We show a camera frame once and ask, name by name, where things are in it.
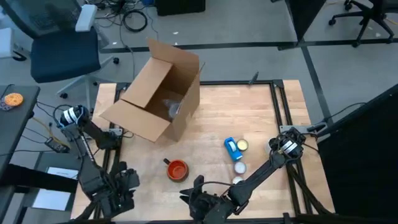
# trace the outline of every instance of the office chair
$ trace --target office chair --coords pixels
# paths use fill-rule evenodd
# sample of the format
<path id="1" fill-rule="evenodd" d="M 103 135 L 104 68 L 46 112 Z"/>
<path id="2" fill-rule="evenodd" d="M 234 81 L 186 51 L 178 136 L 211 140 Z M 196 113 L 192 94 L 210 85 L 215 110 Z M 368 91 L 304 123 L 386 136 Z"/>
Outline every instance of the office chair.
<path id="1" fill-rule="evenodd" d="M 119 63 L 113 56 L 99 61 L 98 48 L 108 45 L 109 40 L 94 23 L 96 6 L 81 7 L 75 0 L 0 0 L 0 5 L 16 26 L 34 40 L 30 53 L 33 79 L 47 83 L 79 77 L 57 94 L 67 98 L 68 90 L 84 83 L 87 107 L 92 109 L 91 86 L 110 82 L 93 75 L 112 60 Z"/>
<path id="2" fill-rule="evenodd" d="M 351 17 L 351 16 L 363 17 L 362 21 L 359 23 L 360 25 L 362 25 L 362 29 L 361 32 L 359 32 L 356 42 L 353 43 L 353 47 L 358 47 L 361 44 L 361 38 L 371 19 L 377 22 L 381 27 L 383 27 L 383 29 L 385 29 L 389 33 L 390 37 L 387 39 L 387 44 L 392 43 L 392 41 L 394 40 L 394 33 L 390 29 L 390 27 L 386 24 L 386 22 L 384 22 L 384 19 L 386 18 L 386 13 L 398 12 L 398 0 L 369 0 L 369 1 L 373 3 L 372 8 L 369 8 L 354 0 L 346 0 L 344 2 L 344 5 L 347 11 L 349 11 L 353 7 L 353 4 L 355 6 L 358 6 L 361 11 L 334 15 L 331 18 L 331 20 L 329 20 L 329 25 L 333 26 L 336 24 L 336 18 L 339 17 Z"/>

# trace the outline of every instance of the chair armrest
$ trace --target chair armrest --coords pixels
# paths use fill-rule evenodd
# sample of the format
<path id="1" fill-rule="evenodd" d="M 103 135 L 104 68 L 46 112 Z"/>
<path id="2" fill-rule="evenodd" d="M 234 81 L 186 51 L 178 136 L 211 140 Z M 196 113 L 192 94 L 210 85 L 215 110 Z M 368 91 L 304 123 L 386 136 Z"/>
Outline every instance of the chair armrest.
<path id="1" fill-rule="evenodd" d="M 76 32 L 88 32 L 93 26 L 97 7 L 95 5 L 85 4 L 81 7 L 79 19 L 77 20 Z"/>
<path id="2" fill-rule="evenodd" d="M 0 29 L 0 58 L 12 57 L 14 32 L 11 28 Z"/>

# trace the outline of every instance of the cardboard box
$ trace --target cardboard box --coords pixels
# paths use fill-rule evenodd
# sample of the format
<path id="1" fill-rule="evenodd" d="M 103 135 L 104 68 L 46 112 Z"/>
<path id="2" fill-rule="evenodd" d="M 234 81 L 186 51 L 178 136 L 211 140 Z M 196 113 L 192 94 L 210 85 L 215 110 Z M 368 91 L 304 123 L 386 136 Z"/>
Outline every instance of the cardboard box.
<path id="1" fill-rule="evenodd" d="M 200 100 L 199 57 L 147 40 L 152 57 L 121 99 L 100 116 L 155 142 L 161 134 L 178 141 Z M 164 100 L 180 101 L 174 119 Z"/>

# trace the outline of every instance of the yellow lid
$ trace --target yellow lid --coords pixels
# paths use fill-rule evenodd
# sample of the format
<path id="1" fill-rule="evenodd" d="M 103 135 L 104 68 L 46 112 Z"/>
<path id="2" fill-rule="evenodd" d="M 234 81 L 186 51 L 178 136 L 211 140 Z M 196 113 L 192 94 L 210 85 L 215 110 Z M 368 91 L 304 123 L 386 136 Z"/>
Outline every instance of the yellow lid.
<path id="1" fill-rule="evenodd" d="M 238 145 L 238 149 L 242 151 L 245 151 L 249 147 L 249 143 L 244 139 L 241 139 L 238 142 L 236 142 L 236 145 Z"/>

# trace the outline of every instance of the black curtain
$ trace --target black curtain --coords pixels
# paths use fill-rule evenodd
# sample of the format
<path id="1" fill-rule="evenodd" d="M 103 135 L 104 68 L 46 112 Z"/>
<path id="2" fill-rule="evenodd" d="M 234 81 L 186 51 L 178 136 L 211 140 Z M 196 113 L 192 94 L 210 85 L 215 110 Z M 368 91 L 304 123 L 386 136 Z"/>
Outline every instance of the black curtain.
<path id="1" fill-rule="evenodd" d="M 297 41 L 301 41 L 326 0 L 286 0 Z"/>
<path id="2" fill-rule="evenodd" d="M 319 144 L 336 213 L 396 218 L 398 85 L 320 133 Z"/>

